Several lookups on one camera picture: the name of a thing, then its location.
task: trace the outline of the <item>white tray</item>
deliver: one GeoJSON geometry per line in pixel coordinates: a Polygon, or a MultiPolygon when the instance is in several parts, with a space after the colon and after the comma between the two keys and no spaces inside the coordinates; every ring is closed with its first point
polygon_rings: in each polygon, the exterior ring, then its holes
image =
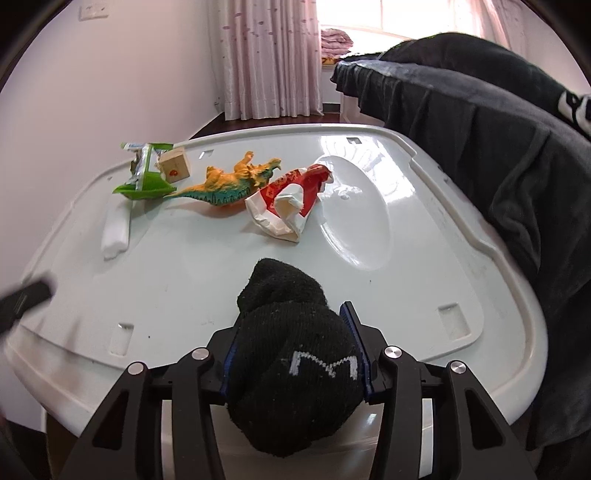
{"type": "MultiPolygon", "coordinates": [[[[100,239],[110,192],[129,177],[128,163],[91,182],[27,272],[57,277],[54,300],[7,343],[17,374],[66,427],[80,433],[132,361],[173,363],[232,325],[236,297],[262,257],[310,274],[335,311],[351,300],[364,324],[417,359],[466,361],[509,421],[528,407],[547,354],[540,307],[494,230],[410,140],[378,127],[293,125],[180,145],[191,178],[179,188],[201,183],[209,164],[230,171],[247,150],[255,164],[280,157],[283,172],[325,163],[335,182],[299,244],[266,236],[243,206],[136,202],[129,250],[112,261],[103,260],[100,239]]],[[[254,451],[225,409],[214,409],[229,480],[259,478],[275,466],[286,469],[283,478],[367,477],[379,414],[363,404],[335,436],[279,460],[254,451]],[[331,467],[322,474],[324,458],[331,467]]],[[[429,418],[424,423],[428,452],[429,418]]],[[[426,453],[423,473],[430,461],[426,453]]]]}

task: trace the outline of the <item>toy dinosaur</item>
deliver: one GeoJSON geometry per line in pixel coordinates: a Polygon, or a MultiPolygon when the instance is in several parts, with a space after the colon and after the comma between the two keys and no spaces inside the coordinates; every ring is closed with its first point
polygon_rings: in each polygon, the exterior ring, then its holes
{"type": "Polygon", "coordinates": [[[225,173],[221,168],[207,167],[205,182],[167,195],[166,199],[189,197],[221,206],[245,199],[266,187],[273,170],[281,169],[281,160],[272,158],[262,165],[250,165],[254,153],[246,152],[244,158],[234,165],[234,172],[225,173]]]}

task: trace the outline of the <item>dark blanket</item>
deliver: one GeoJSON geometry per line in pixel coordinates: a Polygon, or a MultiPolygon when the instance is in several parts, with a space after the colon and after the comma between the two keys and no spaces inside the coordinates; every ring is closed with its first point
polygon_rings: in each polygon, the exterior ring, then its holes
{"type": "Polygon", "coordinates": [[[591,428],[591,143],[479,79],[379,60],[340,62],[333,82],[423,148],[501,234],[548,326],[530,447],[591,428]]]}
{"type": "Polygon", "coordinates": [[[569,92],[536,65],[488,40],[463,33],[441,33],[402,42],[377,59],[465,73],[539,106],[587,137],[591,134],[588,96],[569,92]]]}

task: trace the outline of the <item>pink curtain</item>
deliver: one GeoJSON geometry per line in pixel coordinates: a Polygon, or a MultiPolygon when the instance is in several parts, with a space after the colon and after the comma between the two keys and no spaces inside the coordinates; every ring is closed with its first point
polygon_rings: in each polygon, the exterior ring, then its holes
{"type": "Polygon", "coordinates": [[[321,115],[316,0],[219,0],[225,117],[321,115]]]}

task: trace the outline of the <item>sock logo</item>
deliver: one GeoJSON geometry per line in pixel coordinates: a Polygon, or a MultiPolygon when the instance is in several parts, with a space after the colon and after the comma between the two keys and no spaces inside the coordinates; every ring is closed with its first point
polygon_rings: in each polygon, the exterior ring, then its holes
{"type": "Polygon", "coordinates": [[[316,362],[318,365],[320,365],[321,367],[323,367],[326,370],[326,373],[328,373],[330,378],[336,377],[335,367],[338,367],[339,365],[342,365],[342,364],[348,362],[349,363],[349,376],[353,380],[357,380],[357,357],[354,355],[346,356],[345,358],[342,358],[341,360],[339,360],[337,362],[327,364],[326,362],[323,362],[317,356],[312,355],[311,353],[294,352],[293,356],[291,357],[290,375],[297,377],[297,375],[300,373],[300,363],[301,363],[302,358],[307,358],[308,360],[312,360],[313,362],[316,362]]]}

